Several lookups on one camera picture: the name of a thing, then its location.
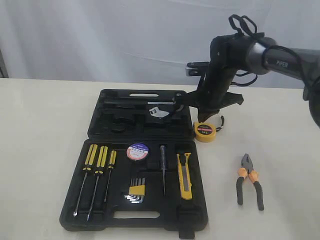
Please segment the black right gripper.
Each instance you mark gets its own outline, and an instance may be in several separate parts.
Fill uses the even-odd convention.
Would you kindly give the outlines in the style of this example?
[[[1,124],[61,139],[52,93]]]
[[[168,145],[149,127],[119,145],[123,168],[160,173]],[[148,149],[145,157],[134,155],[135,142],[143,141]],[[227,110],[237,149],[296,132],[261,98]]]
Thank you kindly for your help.
[[[209,65],[197,90],[185,95],[185,104],[198,109],[199,123],[206,122],[215,115],[215,111],[234,104],[241,105],[244,102],[241,94],[229,92],[236,72],[237,69],[233,67]]]

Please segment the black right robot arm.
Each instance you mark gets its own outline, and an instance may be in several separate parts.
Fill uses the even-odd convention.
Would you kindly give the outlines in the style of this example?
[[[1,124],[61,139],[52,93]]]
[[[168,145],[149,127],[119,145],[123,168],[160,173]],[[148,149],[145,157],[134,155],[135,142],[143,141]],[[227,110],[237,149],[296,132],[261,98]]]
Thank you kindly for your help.
[[[241,94],[229,92],[237,71],[265,75],[276,72],[304,84],[302,98],[308,102],[311,117],[320,124],[320,52],[286,48],[269,37],[224,35],[210,44],[210,61],[198,87],[181,98],[185,106],[197,108],[198,121],[204,122],[220,109],[241,105]]]

